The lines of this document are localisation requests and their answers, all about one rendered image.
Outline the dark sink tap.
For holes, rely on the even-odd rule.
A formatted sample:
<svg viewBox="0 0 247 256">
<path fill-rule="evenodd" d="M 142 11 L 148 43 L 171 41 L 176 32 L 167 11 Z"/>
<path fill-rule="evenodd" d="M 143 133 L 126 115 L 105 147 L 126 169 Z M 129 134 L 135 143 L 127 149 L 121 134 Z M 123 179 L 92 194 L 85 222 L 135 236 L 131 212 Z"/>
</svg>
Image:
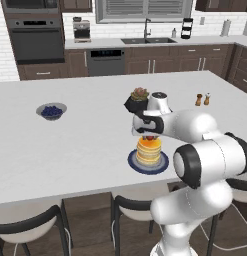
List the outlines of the dark sink tap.
<svg viewBox="0 0 247 256">
<path fill-rule="evenodd" d="M 148 27 L 148 23 L 149 22 L 151 22 L 151 19 L 149 19 L 149 18 L 146 18 L 145 19 L 145 27 L 144 27 L 144 39 L 146 39 L 149 35 L 151 35 L 151 30 L 150 31 L 148 31 L 147 29 L 147 27 Z"/>
</svg>

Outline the brown base cupboard run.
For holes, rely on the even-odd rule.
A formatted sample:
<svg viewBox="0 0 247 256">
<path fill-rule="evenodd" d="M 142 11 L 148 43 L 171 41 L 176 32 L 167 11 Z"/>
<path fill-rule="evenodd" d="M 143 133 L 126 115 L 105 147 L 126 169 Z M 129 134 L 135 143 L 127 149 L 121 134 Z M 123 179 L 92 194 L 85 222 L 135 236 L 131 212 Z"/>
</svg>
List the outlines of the brown base cupboard run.
<svg viewBox="0 0 247 256">
<path fill-rule="evenodd" d="M 132 47 L 125 50 L 127 74 L 211 71 L 225 79 L 233 44 Z"/>
</svg>

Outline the green succulent plant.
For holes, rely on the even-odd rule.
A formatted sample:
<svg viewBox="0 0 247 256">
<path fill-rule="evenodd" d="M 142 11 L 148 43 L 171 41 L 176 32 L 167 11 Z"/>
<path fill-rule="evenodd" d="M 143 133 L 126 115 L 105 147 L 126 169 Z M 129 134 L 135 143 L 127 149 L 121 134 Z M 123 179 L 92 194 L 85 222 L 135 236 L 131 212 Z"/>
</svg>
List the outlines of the green succulent plant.
<svg viewBox="0 0 247 256">
<path fill-rule="evenodd" d="M 134 101 L 145 101 L 148 98 L 149 92 L 142 88 L 136 88 L 132 93 L 131 93 L 131 99 Z"/>
</svg>

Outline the black plant pot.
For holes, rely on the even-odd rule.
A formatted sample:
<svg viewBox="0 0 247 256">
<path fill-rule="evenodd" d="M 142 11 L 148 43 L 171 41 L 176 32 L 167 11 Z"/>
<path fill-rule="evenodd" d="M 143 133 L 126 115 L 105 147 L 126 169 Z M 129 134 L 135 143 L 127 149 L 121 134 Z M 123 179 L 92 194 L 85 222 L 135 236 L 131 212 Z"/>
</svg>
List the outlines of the black plant pot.
<svg viewBox="0 0 247 256">
<path fill-rule="evenodd" d="M 135 101 L 131 97 L 124 103 L 126 109 L 137 116 L 143 114 L 143 111 L 147 109 L 148 100 Z"/>
</svg>

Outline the brown cupboards by oven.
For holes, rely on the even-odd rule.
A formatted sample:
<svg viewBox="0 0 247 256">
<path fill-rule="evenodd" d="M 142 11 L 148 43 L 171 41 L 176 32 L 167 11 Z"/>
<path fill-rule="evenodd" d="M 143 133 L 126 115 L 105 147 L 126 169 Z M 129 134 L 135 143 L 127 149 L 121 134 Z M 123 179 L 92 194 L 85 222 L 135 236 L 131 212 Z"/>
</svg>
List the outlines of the brown cupboards by oven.
<svg viewBox="0 0 247 256">
<path fill-rule="evenodd" d="M 69 49 L 64 63 L 18 65 L 17 69 L 21 80 L 87 77 L 87 53 Z"/>
</svg>

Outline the white paper towel roll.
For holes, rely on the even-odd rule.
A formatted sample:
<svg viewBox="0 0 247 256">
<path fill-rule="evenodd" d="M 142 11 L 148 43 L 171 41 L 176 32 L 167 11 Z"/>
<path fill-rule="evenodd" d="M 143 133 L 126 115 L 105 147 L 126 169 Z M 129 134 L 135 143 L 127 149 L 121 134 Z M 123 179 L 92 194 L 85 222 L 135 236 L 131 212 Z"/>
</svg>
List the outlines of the white paper towel roll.
<svg viewBox="0 0 247 256">
<path fill-rule="evenodd" d="M 229 19 L 225 20 L 224 23 L 223 23 L 223 26 L 222 26 L 221 34 L 220 34 L 221 37 L 228 36 L 230 26 L 231 26 L 231 20 L 229 20 Z"/>
</svg>

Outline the silver coffee machine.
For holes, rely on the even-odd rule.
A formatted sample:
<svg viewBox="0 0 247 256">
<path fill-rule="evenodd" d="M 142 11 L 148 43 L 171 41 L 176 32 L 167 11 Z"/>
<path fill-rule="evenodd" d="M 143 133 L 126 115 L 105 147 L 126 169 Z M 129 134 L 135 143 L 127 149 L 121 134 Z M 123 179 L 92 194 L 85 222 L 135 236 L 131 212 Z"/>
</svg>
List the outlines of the silver coffee machine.
<svg viewBox="0 0 247 256">
<path fill-rule="evenodd" d="M 73 18 L 74 42 L 90 42 L 90 22 L 81 17 Z"/>
</svg>

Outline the brown drawer cupboard run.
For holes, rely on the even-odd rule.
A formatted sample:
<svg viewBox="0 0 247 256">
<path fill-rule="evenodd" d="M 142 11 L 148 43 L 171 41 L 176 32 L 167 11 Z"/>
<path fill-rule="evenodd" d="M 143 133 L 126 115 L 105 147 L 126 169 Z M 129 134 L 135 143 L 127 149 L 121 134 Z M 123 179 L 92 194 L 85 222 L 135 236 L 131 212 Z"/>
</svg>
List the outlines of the brown drawer cupboard run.
<svg viewBox="0 0 247 256">
<path fill-rule="evenodd" d="M 227 81 L 247 93 L 247 47 L 234 46 Z"/>
</svg>

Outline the blue round plate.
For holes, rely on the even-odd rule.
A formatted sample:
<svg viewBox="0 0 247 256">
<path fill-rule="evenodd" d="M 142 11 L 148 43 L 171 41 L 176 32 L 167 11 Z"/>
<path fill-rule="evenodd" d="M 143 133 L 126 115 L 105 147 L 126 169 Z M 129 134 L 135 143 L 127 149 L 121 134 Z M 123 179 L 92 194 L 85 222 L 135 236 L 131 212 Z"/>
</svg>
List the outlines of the blue round plate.
<svg viewBox="0 0 247 256">
<path fill-rule="evenodd" d="M 160 160 L 157 164 L 152 166 L 145 166 L 137 161 L 137 150 L 134 149 L 128 156 L 128 164 L 135 171 L 145 175 L 157 175 L 164 172 L 169 166 L 168 156 L 164 153 L 160 153 Z"/>
</svg>

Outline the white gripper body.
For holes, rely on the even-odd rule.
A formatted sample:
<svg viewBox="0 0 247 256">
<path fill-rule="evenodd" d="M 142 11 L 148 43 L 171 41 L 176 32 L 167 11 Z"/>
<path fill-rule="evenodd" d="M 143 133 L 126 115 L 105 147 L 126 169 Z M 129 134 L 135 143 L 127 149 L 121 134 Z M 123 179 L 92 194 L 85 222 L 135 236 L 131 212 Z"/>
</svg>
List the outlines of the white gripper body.
<svg viewBox="0 0 247 256">
<path fill-rule="evenodd" d="M 155 116 L 135 115 L 133 132 L 141 136 L 157 136 L 161 134 L 161 118 Z"/>
</svg>

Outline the grey dishwasher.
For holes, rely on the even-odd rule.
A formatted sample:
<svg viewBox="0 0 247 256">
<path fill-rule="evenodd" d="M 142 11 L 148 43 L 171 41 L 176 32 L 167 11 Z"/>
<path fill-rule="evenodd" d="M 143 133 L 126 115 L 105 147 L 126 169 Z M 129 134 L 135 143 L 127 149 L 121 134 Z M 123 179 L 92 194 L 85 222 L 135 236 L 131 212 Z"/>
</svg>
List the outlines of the grey dishwasher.
<svg viewBox="0 0 247 256">
<path fill-rule="evenodd" d="M 87 67 L 90 77 L 123 75 L 125 50 L 123 48 L 90 49 L 87 51 Z"/>
</svg>

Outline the built-in microwave oven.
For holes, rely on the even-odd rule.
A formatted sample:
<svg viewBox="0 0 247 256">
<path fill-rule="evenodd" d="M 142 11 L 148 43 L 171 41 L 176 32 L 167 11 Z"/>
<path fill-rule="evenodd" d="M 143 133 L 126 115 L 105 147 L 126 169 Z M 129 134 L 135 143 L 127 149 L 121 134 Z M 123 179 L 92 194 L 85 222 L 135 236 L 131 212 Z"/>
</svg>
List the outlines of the built-in microwave oven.
<svg viewBox="0 0 247 256">
<path fill-rule="evenodd" d="M 6 13 L 57 13 L 58 0 L 1 0 Z"/>
</svg>

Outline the window with grey blinds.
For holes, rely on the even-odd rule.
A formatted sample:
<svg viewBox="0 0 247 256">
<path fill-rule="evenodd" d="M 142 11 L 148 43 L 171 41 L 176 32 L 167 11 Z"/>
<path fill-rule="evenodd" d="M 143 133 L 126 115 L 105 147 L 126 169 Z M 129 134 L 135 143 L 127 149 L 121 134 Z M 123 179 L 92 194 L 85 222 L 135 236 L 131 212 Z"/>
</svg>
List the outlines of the window with grey blinds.
<svg viewBox="0 0 247 256">
<path fill-rule="evenodd" d="M 193 0 L 96 0 L 96 21 L 110 23 L 180 23 L 191 16 Z"/>
</svg>

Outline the black wall oven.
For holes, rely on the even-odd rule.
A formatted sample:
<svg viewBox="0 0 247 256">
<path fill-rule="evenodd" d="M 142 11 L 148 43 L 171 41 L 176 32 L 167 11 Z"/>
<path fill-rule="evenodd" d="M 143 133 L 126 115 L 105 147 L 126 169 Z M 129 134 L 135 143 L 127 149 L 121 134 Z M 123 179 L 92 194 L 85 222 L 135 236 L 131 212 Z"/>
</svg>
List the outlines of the black wall oven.
<svg viewBox="0 0 247 256">
<path fill-rule="evenodd" d="M 18 65 L 64 62 L 63 38 L 58 18 L 9 19 L 8 28 Z"/>
</svg>

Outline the brown wall cupboard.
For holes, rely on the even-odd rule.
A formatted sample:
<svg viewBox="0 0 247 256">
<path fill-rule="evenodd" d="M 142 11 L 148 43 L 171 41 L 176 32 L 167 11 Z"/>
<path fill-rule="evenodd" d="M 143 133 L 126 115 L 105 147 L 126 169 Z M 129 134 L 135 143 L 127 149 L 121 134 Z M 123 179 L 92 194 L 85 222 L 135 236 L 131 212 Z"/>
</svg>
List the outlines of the brown wall cupboard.
<svg viewBox="0 0 247 256">
<path fill-rule="evenodd" d="M 202 12 L 247 12 L 247 0 L 197 0 L 195 9 Z"/>
<path fill-rule="evenodd" d="M 92 11 L 92 0 L 60 0 L 62 12 L 87 13 Z"/>
</svg>

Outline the blueberries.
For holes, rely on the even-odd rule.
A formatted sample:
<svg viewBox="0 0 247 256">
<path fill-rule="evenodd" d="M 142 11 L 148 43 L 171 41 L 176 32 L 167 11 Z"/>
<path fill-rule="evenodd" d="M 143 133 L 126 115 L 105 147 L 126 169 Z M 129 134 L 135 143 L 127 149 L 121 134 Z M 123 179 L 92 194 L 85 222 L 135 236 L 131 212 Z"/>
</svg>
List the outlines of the blueberries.
<svg viewBox="0 0 247 256">
<path fill-rule="evenodd" d="M 41 112 L 43 117 L 55 117 L 63 114 L 63 111 L 56 106 L 46 106 L 44 110 Z"/>
</svg>

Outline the dark double sink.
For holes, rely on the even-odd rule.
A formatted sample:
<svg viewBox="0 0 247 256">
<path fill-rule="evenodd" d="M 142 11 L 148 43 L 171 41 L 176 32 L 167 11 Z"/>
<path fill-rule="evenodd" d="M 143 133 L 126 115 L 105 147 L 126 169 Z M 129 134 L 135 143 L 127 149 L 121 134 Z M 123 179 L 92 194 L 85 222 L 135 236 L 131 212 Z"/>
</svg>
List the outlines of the dark double sink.
<svg viewBox="0 0 247 256">
<path fill-rule="evenodd" d="M 170 43 L 177 43 L 175 40 L 171 39 L 171 38 L 124 38 L 121 39 L 121 41 L 124 44 L 162 44 L 162 43 L 166 43 L 166 44 L 170 44 Z"/>
</svg>

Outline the black and white stool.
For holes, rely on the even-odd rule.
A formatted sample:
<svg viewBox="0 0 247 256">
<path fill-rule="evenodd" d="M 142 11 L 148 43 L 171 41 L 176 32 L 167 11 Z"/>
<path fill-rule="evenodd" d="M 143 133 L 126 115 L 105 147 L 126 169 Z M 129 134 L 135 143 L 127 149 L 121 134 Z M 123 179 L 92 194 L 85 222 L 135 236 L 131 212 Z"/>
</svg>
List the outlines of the black and white stool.
<svg viewBox="0 0 247 256">
<path fill-rule="evenodd" d="M 120 217 L 125 215 L 132 220 L 147 221 L 149 233 L 152 233 L 154 220 L 150 215 L 150 205 L 150 200 L 133 200 L 111 193 L 111 241 L 115 256 L 120 256 Z"/>
<path fill-rule="evenodd" d="M 31 256 L 27 244 L 44 236 L 57 226 L 63 256 L 71 256 L 73 241 L 63 199 L 19 203 L 0 207 L 0 256 L 5 242 L 21 245 L 26 256 Z"/>
</svg>

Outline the stack of pancakes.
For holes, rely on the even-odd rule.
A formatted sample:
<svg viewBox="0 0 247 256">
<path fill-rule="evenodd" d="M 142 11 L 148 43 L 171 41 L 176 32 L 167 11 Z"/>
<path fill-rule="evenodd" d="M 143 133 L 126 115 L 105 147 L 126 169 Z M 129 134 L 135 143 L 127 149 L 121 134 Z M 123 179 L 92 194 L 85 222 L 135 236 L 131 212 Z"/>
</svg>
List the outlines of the stack of pancakes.
<svg viewBox="0 0 247 256">
<path fill-rule="evenodd" d="M 140 138 L 137 143 L 136 159 L 145 166 L 152 166 L 159 162 L 161 155 L 161 140 Z"/>
</svg>

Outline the black tiered stand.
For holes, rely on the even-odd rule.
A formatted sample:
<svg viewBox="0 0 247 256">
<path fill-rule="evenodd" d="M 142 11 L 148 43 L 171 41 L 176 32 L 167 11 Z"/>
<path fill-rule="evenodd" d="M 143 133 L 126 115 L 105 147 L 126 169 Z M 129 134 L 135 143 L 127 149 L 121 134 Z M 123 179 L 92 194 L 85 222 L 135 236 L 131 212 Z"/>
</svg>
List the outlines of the black tiered stand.
<svg viewBox="0 0 247 256">
<path fill-rule="evenodd" d="M 182 22 L 181 38 L 189 39 L 192 33 L 193 19 L 184 18 Z"/>
</svg>

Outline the grey bowl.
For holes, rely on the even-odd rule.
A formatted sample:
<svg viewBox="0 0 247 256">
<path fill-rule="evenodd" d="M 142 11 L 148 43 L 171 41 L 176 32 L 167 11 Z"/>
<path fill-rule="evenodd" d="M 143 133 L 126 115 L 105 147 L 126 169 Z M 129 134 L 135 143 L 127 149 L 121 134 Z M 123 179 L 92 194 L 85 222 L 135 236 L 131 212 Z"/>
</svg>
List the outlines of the grey bowl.
<svg viewBox="0 0 247 256">
<path fill-rule="evenodd" d="M 39 106 L 39 107 L 37 108 L 37 110 L 36 110 L 36 113 L 37 113 L 39 116 L 43 117 L 43 116 L 41 115 L 41 112 L 44 110 L 44 108 L 45 108 L 46 106 L 56 106 L 57 108 L 60 108 L 60 109 L 63 111 L 63 114 L 64 114 L 64 113 L 66 112 L 66 110 L 67 110 L 67 106 L 66 106 L 65 104 L 63 104 L 63 103 L 46 103 L 46 104 L 43 104 L 43 105 Z M 55 117 L 43 117 L 43 118 L 45 118 L 46 120 L 49 120 L 49 121 L 55 121 L 55 120 L 58 120 L 62 115 L 60 115 L 60 116 L 55 116 Z"/>
</svg>

